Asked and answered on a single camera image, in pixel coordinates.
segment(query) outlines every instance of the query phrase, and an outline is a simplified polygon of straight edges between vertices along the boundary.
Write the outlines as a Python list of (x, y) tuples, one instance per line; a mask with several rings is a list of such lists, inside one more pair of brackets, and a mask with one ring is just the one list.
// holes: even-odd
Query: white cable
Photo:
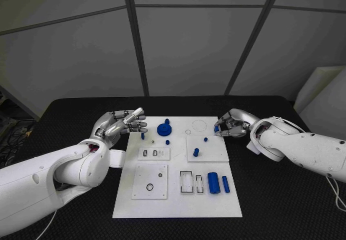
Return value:
[(305, 132), (296, 124), (293, 124), (291, 121), (285, 120), (283, 118), (272, 116), (270, 119), (275, 119), (278, 121), (283, 121), (283, 122), (289, 123), (289, 125), (292, 125), (302, 133)]
[(50, 222), (48, 222), (47, 226), (44, 227), (44, 230), (43, 230), (41, 234), (37, 236), (35, 240), (40, 239), (43, 233), (46, 232), (46, 230), (47, 230), (47, 228), (48, 228), (48, 225), (50, 225), (50, 223), (51, 223), (51, 221), (53, 221), (53, 219), (54, 219), (54, 216), (56, 216), (56, 211), (54, 211), (54, 213), (53, 213), (53, 216), (51, 216)]
[(330, 182), (330, 178), (325, 176), (325, 180), (327, 180), (327, 182), (328, 182), (328, 185), (330, 185), (330, 187), (331, 187), (331, 189), (332, 189), (332, 193), (334, 193), (334, 205), (335, 205), (335, 207), (338, 208), (338, 210), (341, 210), (343, 212), (346, 212), (346, 209), (341, 209), (340, 207), (338, 207), (338, 201), (340, 201), (340, 203), (341, 203), (341, 205), (343, 205), (343, 207), (346, 208), (346, 204), (344, 204), (344, 202), (343, 202), (343, 200), (340, 199), (340, 197), (338, 197), (338, 184), (337, 184), (337, 181), (332, 179), (332, 182), (334, 182), (334, 185), (335, 185), (335, 189), (334, 189), (334, 186), (332, 186), (332, 184), (331, 184), (331, 182)]

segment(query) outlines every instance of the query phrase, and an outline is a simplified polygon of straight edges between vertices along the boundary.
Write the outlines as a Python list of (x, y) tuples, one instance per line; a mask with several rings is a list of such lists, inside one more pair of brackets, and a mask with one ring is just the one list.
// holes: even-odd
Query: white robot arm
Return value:
[[(89, 139), (0, 169), (0, 237), (56, 211), (105, 179), (108, 168), (122, 168), (125, 152), (109, 150), (119, 134), (146, 132), (144, 111), (106, 112)], [(54, 188), (53, 179), (66, 187)]]
[(262, 153), (276, 162), (286, 156), (299, 167), (346, 183), (344, 140), (302, 132), (289, 121), (278, 117), (259, 119), (233, 108), (217, 120), (214, 134), (242, 137), (246, 131), (250, 139), (246, 148), (255, 154)]

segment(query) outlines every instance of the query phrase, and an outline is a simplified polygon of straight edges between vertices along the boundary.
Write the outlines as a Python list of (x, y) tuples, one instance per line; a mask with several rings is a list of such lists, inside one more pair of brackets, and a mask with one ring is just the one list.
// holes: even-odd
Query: circular hole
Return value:
[(149, 183), (149, 184), (145, 186), (145, 189), (146, 189), (148, 191), (151, 191), (152, 188), (154, 188), (154, 185)]

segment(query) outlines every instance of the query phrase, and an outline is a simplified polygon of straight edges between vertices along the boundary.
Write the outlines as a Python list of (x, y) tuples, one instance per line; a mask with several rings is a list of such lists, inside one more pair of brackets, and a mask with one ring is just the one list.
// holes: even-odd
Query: black ring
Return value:
[(154, 189), (154, 185), (149, 183), (146, 186), (145, 186), (145, 189), (148, 190), (148, 191), (151, 191), (152, 189)]

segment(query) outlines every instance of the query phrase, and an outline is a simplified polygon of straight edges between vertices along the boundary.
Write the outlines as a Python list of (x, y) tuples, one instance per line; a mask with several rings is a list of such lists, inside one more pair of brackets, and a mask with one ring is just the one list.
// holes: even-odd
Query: black table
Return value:
[[(305, 130), (279, 96), (103, 97), (51, 102), (15, 161), (56, 151), (89, 137), (99, 116), (142, 107), (146, 116), (217, 116), (237, 108), (259, 118), (282, 117)], [(123, 135), (115, 149), (126, 149)], [(325, 178), (255, 155), (249, 136), (224, 138), (242, 218), (112, 219), (120, 169), (110, 168), (102, 184), (57, 210), (41, 239), (346, 239), (346, 213), (334, 206)], [(51, 215), (2, 239), (35, 239)]]

